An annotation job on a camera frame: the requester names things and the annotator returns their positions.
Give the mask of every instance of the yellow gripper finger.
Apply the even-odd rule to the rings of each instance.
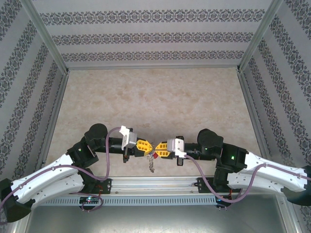
[[[160,157],[167,157],[170,155],[170,152],[167,151],[167,142],[161,142],[155,148],[155,152]]]
[[[148,141],[141,140],[141,139],[136,142],[136,147],[138,150],[143,151],[144,155],[149,154],[153,149],[151,144]]]

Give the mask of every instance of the patterned wallpaper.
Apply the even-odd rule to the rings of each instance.
[[[244,71],[272,159],[311,165],[311,6],[285,0]],[[304,232],[311,208],[295,206]]]
[[[241,2],[33,1],[69,68],[237,65],[271,0]]]
[[[14,180],[35,170],[64,75],[18,0],[0,14],[0,180]]]

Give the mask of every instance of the cable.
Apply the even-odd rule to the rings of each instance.
[[[237,195],[236,198],[239,198],[239,197],[241,196],[242,192],[243,192],[243,189],[241,188],[241,190],[239,191],[239,193],[238,193],[238,195]],[[229,205],[229,206],[226,208],[226,210],[230,209],[230,208],[232,207],[232,205],[233,205],[233,204]]]
[[[101,187],[100,185],[97,185],[96,187],[99,187],[98,196],[100,197],[103,191],[103,187]]]
[[[105,181],[107,180],[108,176],[109,176],[109,172],[110,172],[110,160],[109,160],[109,136],[111,135],[112,132],[114,132],[115,130],[120,130],[121,127],[115,127],[112,130],[110,130],[107,133],[106,136],[106,158],[107,158],[107,171],[106,171],[106,176],[104,177],[103,180],[99,180],[99,181]]]
[[[195,164],[196,167],[198,168],[198,170],[199,170],[199,172],[200,172],[200,174],[201,174],[201,176],[202,176],[202,178],[203,178],[203,180],[204,180],[204,183],[206,184],[206,186],[208,187],[208,189],[211,191],[211,193],[214,194],[215,197],[217,197],[218,199],[220,199],[220,200],[222,200],[222,201],[224,201],[224,202],[228,202],[228,203],[236,203],[236,202],[239,202],[239,201],[241,201],[242,199],[244,199],[244,198],[246,197],[246,195],[247,195],[247,194],[250,192],[250,190],[251,190],[251,187],[252,187],[252,185],[253,185],[253,182],[254,182],[254,179],[255,179],[255,176],[256,176],[257,171],[258,171],[259,169],[261,169],[262,167],[267,167],[267,166],[269,166],[269,167],[272,167],[272,168],[274,168],[274,169],[283,171],[283,172],[285,172],[285,173],[288,173],[288,174],[291,174],[291,175],[294,175],[294,176],[297,176],[297,177],[301,177],[301,178],[303,178],[303,179],[306,179],[306,180],[311,181],[311,178],[310,178],[310,177],[306,177],[306,176],[303,176],[303,175],[300,175],[300,174],[297,174],[297,173],[294,173],[294,172],[291,172],[291,171],[287,171],[287,170],[285,170],[285,169],[283,169],[283,168],[280,168],[280,167],[277,167],[277,166],[274,166],[274,165],[270,165],[270,164],[261,164],[261,165],[259,165],[259,166],[257,166],[257,167],[255,168],[255,170],[254,170],[254,172],[253,172],[253,175],[252,175],[252,178],[251,178],[251,181],[250,181],[249,186],[247,187],[245,193],[244,193],[243,195],[241,195],[240,197],[237,197],[237,198],[234,199],[234,200],[229,200],[229,199],[222,198],[222,197],[221,197],[220,195],[218,195],[218,194],[215,192],[215,190],[210,186],[210,184],[208,183],[208,181],[207,181],[207,179],[206,179],[206,177],[205,177],[205,175],[204,175],[202,169],[200,168],[200,165],[196,162],[195,159],[193,159],[193,158],[190,157],[189,155],[185,155],[185,158],[190,159],[191,161],[194,162],[194,164]]]
[[[33,179],[37,178],[38,176],[41,176],[42,174],[48,172],[48,171],[54,171],[58,168],[62,168],[62,167],[69,167],[69,168],[73,168],[73,169],[77,169],[80,172],[85,173],[86,175],[98,180],[98,181],[105,181],[107,180],[108,176],[109,176],[109,167],[110,167],[110,163],[109,163],[109,136],[110,134],[115,131],[115,130],[119,130],[121,129],[121,127],[115,127],[112,130],[110,130],[106,136],[106,157],[107,157],[107,172],[106,172],[106,176],[104,178],[100,178],[97,176],[94,176],[92,173],[89,173],[88,171],[85,171],[83,168],[77,167],[77,166],[72,166],[72,165],[58,165],[58,166],[52,166],[44,171],[39,172],[38,174],[35,174],[34,176],[28,178],[25,182],[23,182],[22,184],[20,184],[17,188],[15,188],[12,192],[10,192],[1,202],[0,204],[0,210],[3,208],[4,203],[9,199],[10,196],[12,196],[14,193],[16,193],[19,189],[22,189],[24,185],[26,185],[27,183],[29,183],[30,181],[32,181]],[[7,222],[0,222],[0,225],[5,225],[7,224]]]
[[[91,210],[86,210],[84,209],[84,204],[86,204],[86,202],[83,202],[82,203],[82,206],[81,206],[81,209],[82,211],[88,211],[88,212],[92,212],[92,211],[95,211],[95,210],[98,210],[99,208],[101,208],[101,206],[103,205],[104,201],[103,199],[100,197],[100,196],[97,196],[97,195],[94,195],[94,194],[90,194],[90,193],[79,193],[79,192],[74,192],[74,193],[71,193],[71,194],[78,194],[78,195],[84,195],[84,196],[91,196],[91,197],[94,197],[94,198],[98,198],[101,200],[101,204],[99,206],[96,206],[94,207],[93,209]]]

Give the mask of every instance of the metal chain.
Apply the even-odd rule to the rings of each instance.
[[[154,169],[154,157],[153,157],[153,152],[149,153],[147,155],[147,159],[149,160],[149,170],[154,173],[155,169]]]

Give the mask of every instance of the beige marble floor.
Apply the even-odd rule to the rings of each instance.
[[[78,142],[95,123],[108,130],[125,125],[138,136],[158,143],[176,135],[196,142],[208,128],[235,144],[259,154],[255,134],[234,68],[126,69],[72,71],[54,131],[47,164]],[[105,175],[105,154],[90,168]],[[199,175],[191,161],[176,166],[176,160],[157,158],[155,172],[146,157],[110,156],[110,176]],[[215,163],[200,161],[213,175]]]

